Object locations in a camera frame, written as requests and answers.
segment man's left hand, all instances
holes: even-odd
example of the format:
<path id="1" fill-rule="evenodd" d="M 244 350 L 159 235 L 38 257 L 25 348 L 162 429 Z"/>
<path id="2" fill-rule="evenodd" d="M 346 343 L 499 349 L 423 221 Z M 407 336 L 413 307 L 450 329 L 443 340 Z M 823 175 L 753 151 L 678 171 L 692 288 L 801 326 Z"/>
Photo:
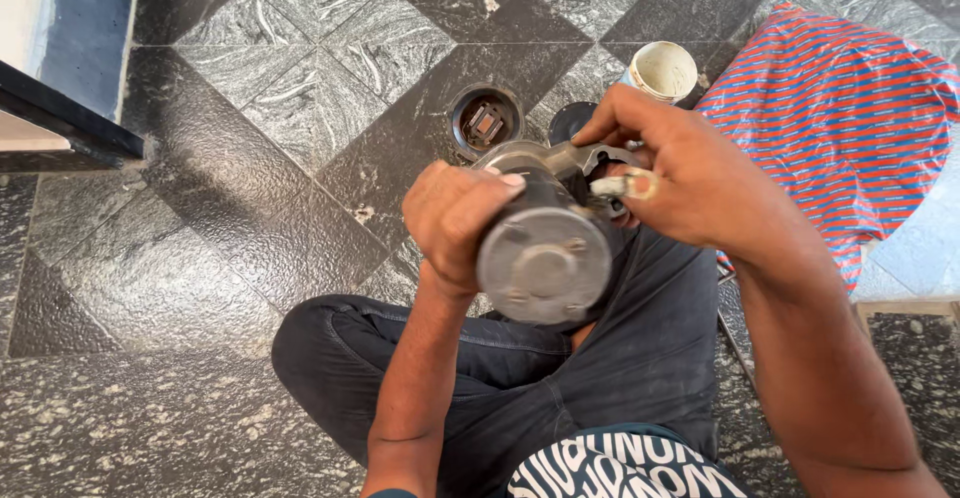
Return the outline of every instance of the man's left hand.
<path id="1" fill-rule="evenodd" d="M 421 273 L 436 274 L 446 296 L 473 298 L 480 291 L 476 255 L 480 233 L 519 196 L 520 174 L 451 166 L 435 160 L 403 198 L 403 222 L 426 257 Z"/>

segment white lettering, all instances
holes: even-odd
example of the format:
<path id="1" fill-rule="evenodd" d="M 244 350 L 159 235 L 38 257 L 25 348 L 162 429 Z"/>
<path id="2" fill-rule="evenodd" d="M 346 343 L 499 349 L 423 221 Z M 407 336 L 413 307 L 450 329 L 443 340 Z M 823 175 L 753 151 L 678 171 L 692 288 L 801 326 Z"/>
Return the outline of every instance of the white lettering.
<path id="1" fill-rule="evenodd" d="M 654 437 L 649 434 L 643 436 L 643 445 L 647 450 L 647 457 L 659 465 L 673 461 L 673 448 L 670 447 L 670 443 L 663 438 L 658 438 L 658 440 L 660 440 L 660 443 L 663 445 L 662 455 L 658 455 L 657 451 L 654 450 Z"/>
<path id="2" fill-rule="evenodd" d="M 627 483 L 636 498 L 670 498 L 670 492 L 662 484 L 656 486 L 656 481 L 651 481 L 656 486 L 655 488 L 646 479 L 637 476 L 627 479 Z"/>
<path id="3" fill-rule="evenodd" d="M 557 485 L 563 492 L 569 494 L 570 496 L 576 492 L 576 487 L 574 486 L 573 476 L 570 475 L 570 470 L 567 469 L 567 464 L 563 462 L 562 457 L 560 456 L 560 446 L 553 444 L 550 446 L 550 451 L 553 453 L 553 461 L 557 463 L 559 471 L 563 474 L 561 478 L 560 475 L 553 469 L 553 464 L 550 462 L 550 458 L 547 457 L 546 453 L 541 450 L 536 455 L 539 456 L 540 463 L 543 464 L 543 467 L 550 472 L 550 477 L 553 478 L 553 481 L 557 482 Z"/>
<path id="4" fill-rule="evenodd" d="M 536 493 L 536 497 L 547 498 L 544 488 L 537 484 L 537 480 L 534 479 L 534 475 L 531 474 L 530 470 L 527 468 L 527 463 L 523 462 L 518 469 L 520 470 L 520 473 L 523 474 L 523 478 L 527 480 L 527 485 L 529 485 L 533 489 L 533 492 Z"/>
<path id="5" fill-rule="evenodd" d="M 693 458 L 697 460 L 697 463 L 702 463 L 704 461 L 704 456 L 697 453 L 696 451 L 693 451 L 692 449 L 690 449 L 690 447 L 682 443 L 679 443 L 678 441 L 675 441 L 674 444 L 677 445 L 677 462 L 678 463 L 687 462 L 687 454 L 685 452 L 688 452 L 690 455 L 692 455 Z"/>
<path id="6" fill-rule="evenodd" d="M 604 461 L 607 461 L 610 468 L 612 468 L 613 480 L 610 479 L 607 470 L 603 469 Z M 610 496 L 620 498 L 620 489 L 623 488 L 623 464 L 620 464 L 610 456 L 597 456 L 593 461 L 593 467 L 596 469 L 597 475 L 600 476 L 600 481 L 603 482 L 603 486 L 606 487 Z"/>
<path id="7" fill-rule="evenodd" d="M 619 432 L 616 435 L 617 460 L 621 463 L 627 463 L 626 453 L 630 453 L 635 467 L 641 467 L 646 463 L 643 457 L 643 438 L 639 434 Z"/>
<path id="8" fill-rule="evenodd" d="M 583 440 L 583 436 L 577 436 L 576 441 L 568 439 L 560 442 L 563 449 L 563 461 L 571 472 L 580 470 L 580 464 L 587 458 L 587 450 L 584 449 Z M 576 453 L 570 455 L 570 449 L 573 449 Z"/>
<path id="9" fill-rule="evenodd" d="M 710 496 L 716 498 L 723 496 L 723 492 L 720 490 L 720 482 L 733 493 L 733 496 L 737 498 L 746 498 L 746 494 L 743 493 L 732 481 L 725 478 L 723 474 L 717 471 L 713 466 L 703 466 L 702 473 L 697 470 L 697 466 L 693 464 L 686 464 L 683 466 L 683 476 L 686 478 L 686 485 L 690 488 L 690 498 L 700 498 L 700 484 L 702 483 L 706 490 L 710 493 Z"/>
<path id="10" fill-rule="evenodd" d="M 614 455 L 614 435 L 609 432 L 603 434 L 603 454 L 607 457 Z"/>
<path id="11" fill-rule="evenodd" d="M 583 493 L 586 494 L 586 498 L 610 498 L 610 494 L 607 494 L 604 490 L 603 485 L 600 484 L 600 480 L 597 479 L 597 475 L 594 473 L 594 468 L 589 464 L 586 466 L 586 475 L 593 480 L 593 486 L 596 490 L 591 490 L 590 486 L 586 481 L 583 482 Z"/>
<path id="12" fill-rule="evenodd" d="M 537 472 L 539 472 L 540 477 L 543 478 L 544 481 L 546 481 L 546 484 L 550 486 L 550 491 L 553 492 L 554 498 L 561 498 L 561 496 L 563 495 L 560 493 L 560 488 L 557 486 L 557 483 L 554 482 L 553 478 L 546 473 L 546 470 L 544 469 L 543 466 L 541 466 L 540 461 L 537 459 L 537 456 L 530 455 L 530 458 L 527 458 L 527 461 L 529 461 L 530 465 Z"/>
<path id="13" fill-rule="evenodd" d="M 664 478 L 661 477 L 661 474 L 666 474 L 670 481 L 673 483 L 673 488 L 670 488 Z M 667 491 L 672 492 L 674 496 L 686 496 L 687 495 L 687 486 L 684 484 L 684 480 L 680 478 L 680 475 L 673 471 L 673 468 L 669 466 L 657 466 L 656 468 L 650 470 L 650 479 L 654 481 L 660 481 L 660 483 L 666 487 Z"/>
<path id="14" fill-rule="evenodd" d="M 517 487 L 512 484 L 507 485 L 507 492 L 510 493 L 510 496 L 513 498 L 540 498 L 533 493 L 529 488 L 524 488 L 522 486 Z"/>

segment white bucket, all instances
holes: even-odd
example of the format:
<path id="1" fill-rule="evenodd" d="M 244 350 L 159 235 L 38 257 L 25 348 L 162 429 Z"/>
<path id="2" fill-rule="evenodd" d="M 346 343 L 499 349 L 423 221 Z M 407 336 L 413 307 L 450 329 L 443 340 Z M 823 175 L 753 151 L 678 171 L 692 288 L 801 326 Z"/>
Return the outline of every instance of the white bucket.
<path id="1" fill-rule="evenodd" d="M 620 81 L 660 102 L 676 104 L 697 85 L 697 62 L 678 44 L 650 42 L 636 50 Z"/>

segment fingernail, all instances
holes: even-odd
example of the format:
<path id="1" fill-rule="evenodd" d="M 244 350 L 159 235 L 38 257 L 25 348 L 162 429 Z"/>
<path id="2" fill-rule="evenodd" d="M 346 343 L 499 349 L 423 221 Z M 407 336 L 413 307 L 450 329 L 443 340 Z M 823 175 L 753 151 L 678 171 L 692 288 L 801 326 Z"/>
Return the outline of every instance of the fingernail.
<path id="1" fill-rule="evenodd" d="M 511 187 L 522 187 L 527 182 L 527 180 L 523 179 L 523 176 L 519 173 L 508 173 L 507 175 L 501 175 L 500 181 L 510 185 Z"/>

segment striped plastic sheet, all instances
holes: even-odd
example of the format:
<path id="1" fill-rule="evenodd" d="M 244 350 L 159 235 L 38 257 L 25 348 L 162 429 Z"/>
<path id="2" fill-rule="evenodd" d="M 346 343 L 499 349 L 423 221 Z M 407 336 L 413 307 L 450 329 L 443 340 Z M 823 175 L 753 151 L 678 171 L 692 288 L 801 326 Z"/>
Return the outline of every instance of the striped plastic sheet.
<path id="1" fill-rule="evenodd" d="M 852 291 L 859 246 L 936 182 L 960 76 L 908 40 L 780 3 L 696 109 L 806 213 Z"/>

